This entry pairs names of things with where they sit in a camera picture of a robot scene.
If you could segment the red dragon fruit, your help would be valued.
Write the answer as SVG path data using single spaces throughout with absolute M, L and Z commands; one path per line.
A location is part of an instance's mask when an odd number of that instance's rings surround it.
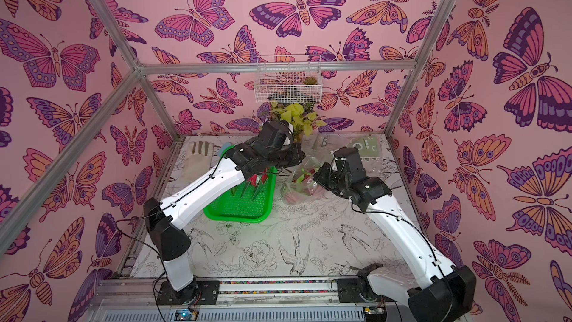
M 233 187 L 231 192 L 231 197 L 236 199 L 237 197 L 243 198 L 249 189 L 252 190 L 250 195 L 250 200 L 255 201 L 259 193 L 264 188 L 265 183 L 268 181 L 268 173 L 255 174 L 249 178 L 246 182 Z

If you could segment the clear zip-top bag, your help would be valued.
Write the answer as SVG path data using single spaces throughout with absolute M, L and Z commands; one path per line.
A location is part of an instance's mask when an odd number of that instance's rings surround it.
M 332 154 L 342 147 L 356 148 L 363 161 L 374 162 L 387 153 L 387 139 L 381 134 L 319 134 L 311 148 Z

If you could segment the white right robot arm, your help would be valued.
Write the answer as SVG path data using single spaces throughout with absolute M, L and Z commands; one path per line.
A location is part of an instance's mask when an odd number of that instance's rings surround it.
M 381 265 L 368 266 L 361 273 L 369 295 L 408 307 L 416 321 L 457 321 L 472 310 L 475 274 L 466 266 L 456 266 L 423 235 L 387 184 L 367 175 L 356 148 L 338 149 L 314 180 L 369 216 L 413 274 L 408 279 Z

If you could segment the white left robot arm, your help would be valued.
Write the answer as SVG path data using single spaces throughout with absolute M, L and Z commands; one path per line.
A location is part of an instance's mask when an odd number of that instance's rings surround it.
M 256 137 L 226 150 L 214 168 L 179 192 L 144 203 L 146 231 L 163 265 L 177 304 L 198 299 L 198 283 L 189 258 L 192 242 L 183 230 L 203 208 L 223 193 L 262 176 L 271 168 L 290 168 L 305 158 L 293 127 L 286 121 L 265 122 Z

